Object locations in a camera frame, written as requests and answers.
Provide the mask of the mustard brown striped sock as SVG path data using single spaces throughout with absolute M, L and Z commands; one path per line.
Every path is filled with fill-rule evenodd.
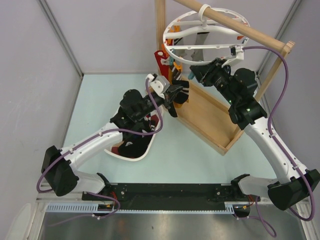
M 185 102 L 183 102 L 183 103 L 178 103 L 178 102 L 174 101 L 174 102 L 173 102 L 173 105 L 174 105 L 174 107 L 175 107 L 176 109 L 179 109 L 179 108 L 181 108 L 185 103 L 188 103 L 188 102 L 189 102 L 189 100 L 187 100 L 187 101 L 185 101 Z

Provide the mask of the black sock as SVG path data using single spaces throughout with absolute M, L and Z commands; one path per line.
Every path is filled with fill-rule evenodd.
M 176 98 L 174 99 L 175 104 L 184 104 L 189 99 L 189 90 L 190 90 L 190 83 L 187 80 L 172 80 L 173 85 L 181 85 L 183 86 L 182 90 L 177 94 Z

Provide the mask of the teal clip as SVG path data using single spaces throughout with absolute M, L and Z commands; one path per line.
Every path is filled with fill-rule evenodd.
M 189 75 L 188 75 L 188 79 L 189 80 L 193 80 L 195 78 L 195 75 L 194 75 L 194 73 L 191 71 L 190 73 L 189 73 Z

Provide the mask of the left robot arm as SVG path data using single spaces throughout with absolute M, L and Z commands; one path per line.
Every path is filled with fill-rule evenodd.
M 189 88 L 187 81 L 175 80 L 172 84 L 146 84 L 145 96 L 137 89 L 126 91 L 115 115 L 95 133 L 70 146 L 53 145 L 45 151 L 37 191 L 44 192 L 41 182 L 46 180 L 50 191 L 58 197 L 79 190 L 91 192 L 100 200 L 107 199 L 111 188 L 105 176 L 81 172 L 80 167 L 104 150 L 132 162 L 143 159 L 163 128 L 160 108 L 165 107 L 172 117 L 177 117 L 174 104 L 188 101 Z

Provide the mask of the white round clip hanger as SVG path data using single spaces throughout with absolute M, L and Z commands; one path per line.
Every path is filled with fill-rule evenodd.
M 226 60 L 232 46 L 247 45 L 249 38 L 215 20 L 204 16 L 204 10 L 211 6 L 204 4 L 201 12 L 189 11 L 168 24 L 162 35 L 162 46 L 168 55 L 190 66 L 207 65 L 216 58 Z M 209 56 L 211 51 L 229 51 L 226 56 Z

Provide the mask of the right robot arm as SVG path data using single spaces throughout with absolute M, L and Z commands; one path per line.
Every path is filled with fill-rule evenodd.
M 320 174 L 316 169 L 309 170 L 298 160 L 291 163 L 286 154 L 293 158 L 292 152 L 282 150 L 285 148 L 282 140 L 274 140 L 275 135 L 269 132 L 267 113 L 254 98 L 258 87 L 255 73 L 239 68 L 231 74 L 231 67 L 220 58 L 206 65 L 192 65 L 190 70 L 200 84 L 215 87 L 228 101 L 232 123 L 255 142 L 276 175 L 275 179 L 249 174 L 236 177 L 231 182 L 231 196 L 237 201 L 248 195 L 268 198 L 282 211 L 309 197 L 306 184 L 314 190 L 320 181 Z

